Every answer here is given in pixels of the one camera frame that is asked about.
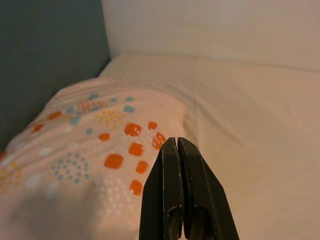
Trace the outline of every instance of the fitted sheet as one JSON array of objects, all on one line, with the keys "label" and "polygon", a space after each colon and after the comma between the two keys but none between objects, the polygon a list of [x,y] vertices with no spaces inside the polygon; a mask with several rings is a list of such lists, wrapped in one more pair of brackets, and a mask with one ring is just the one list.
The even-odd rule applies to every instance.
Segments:
[{"label": "fitted sheet", "polygon": [[187,137],[222,183],[240,239],[319,238],[319,72],[131,54],[100,76],[186,106]]}]

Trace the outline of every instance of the white wall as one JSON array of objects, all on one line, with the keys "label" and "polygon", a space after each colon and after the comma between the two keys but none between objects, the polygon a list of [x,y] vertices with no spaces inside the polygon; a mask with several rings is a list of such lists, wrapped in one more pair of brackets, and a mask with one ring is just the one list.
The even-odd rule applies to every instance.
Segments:
[{"label": "white wall", "polygon": [[111,55],[170,53],[320,70],[320,0],[102,0]]}]

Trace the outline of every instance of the white bed sheet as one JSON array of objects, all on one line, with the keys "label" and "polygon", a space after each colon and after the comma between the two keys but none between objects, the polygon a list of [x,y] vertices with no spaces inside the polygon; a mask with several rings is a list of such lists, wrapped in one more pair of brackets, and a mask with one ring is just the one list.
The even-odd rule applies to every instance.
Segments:
[{"label": "white bed sheet", "polygon": [[319,239],[319,72],[122,55],[100,76],[186,105],[188,138],[222,183],[240,239]]}]

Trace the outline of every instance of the black plastic jaw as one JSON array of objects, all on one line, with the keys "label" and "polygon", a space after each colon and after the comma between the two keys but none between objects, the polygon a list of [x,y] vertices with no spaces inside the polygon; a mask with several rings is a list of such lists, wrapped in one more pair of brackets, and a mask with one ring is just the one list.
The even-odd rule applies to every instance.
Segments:
[{"label": "black plastic jaw", "polygon": [[139,240],[238,240],[224,189],[198,148],[169,138],[146,181]]}]

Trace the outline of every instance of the dark teal wall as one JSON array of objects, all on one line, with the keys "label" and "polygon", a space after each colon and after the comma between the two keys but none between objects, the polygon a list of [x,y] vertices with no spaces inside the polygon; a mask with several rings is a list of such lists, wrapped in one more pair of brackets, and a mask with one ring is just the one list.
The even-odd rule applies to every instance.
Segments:
[{"label": "dark teal wall", "polygon": [[101,0],[1,0],[0,150],[59,89],[109,61]]}]

